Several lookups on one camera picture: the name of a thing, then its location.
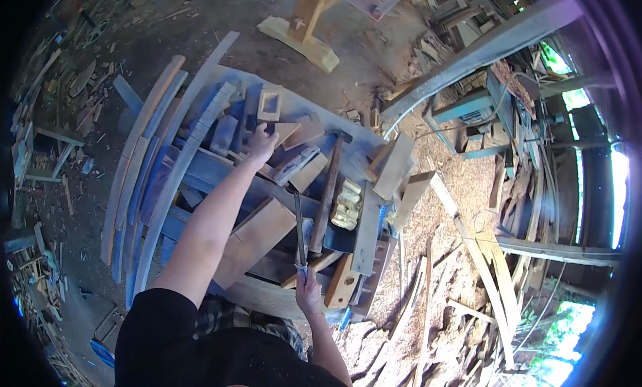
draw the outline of hand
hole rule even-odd
[[[317,272],[308,267],[308,280],[302,270],[297,270],[297,305],[306,318],[309,319],[322,314],[321,311],[321,284],[317,281]]]
[[[247,154],[246,160],[254,162],[257,166],[257,171],[270,159],[270,156],[272,156],[274,152],[274,146],[279,140],[278,132],[274,132],[272,135],[268,135],[265,132],[267,126],[266,123],[259,124],[256,127],[256,132],[254,132],[254,135],[250,138],[250,151]]]

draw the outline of wooden post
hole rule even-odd
[[[297,0],[288,35],[299,42],[308,41],[317,25],[319,15],[324,11],[325,2],[326,0]]]

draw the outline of hammer handle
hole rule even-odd
[[[325,237],[325,230],[327,229],[327,221],[330,218],[330,206],[332,206],[332,199],[334,198],[334,187],[336,186],[336,177],[339,174],[339,161],[341,160],[341,150],[343,149],[343,138],[337,137],[334,142],[334,150],[332,151],[332,160],[330,167],[327,170],[327,179],[325,180],[325,188],[319,202],[319,209],[317,218],[315,219],[315,228],[312,230],[312,237],[310,238],[310,245],[308,249],[312,252],[321,253],[323,247],[323,238]]]

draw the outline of hammer head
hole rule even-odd
[[[330,130],[325,132],[326,135],[334,135],[337,138],[342,138],[344,143],[352,143],[352,135],[343,130]]]

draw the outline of hammer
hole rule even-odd
[[[334,188],[336,187],[336,177],[339,174],[339,162],[341,160],[341,150],[343,149],[343,142],[352,143],[352,135],[349,135],[342,130],[331,130],[325,133],[326,135],[335,135],[336,141],[334,142],[334,149],[332,151],[332,160],[330,167],[327,170],[327,179],[325,180],[325,187],[321,195],[321,202],[319,202],[319,209],[317,218],[315,218],[315,226],[312,229],[312,237],[310,238],[309,250],[317,254],[321,253],[323,247],[323,238],[325,237],[325,230],[327,229],[327,222],[330,217],[330,206],[334,198]]]

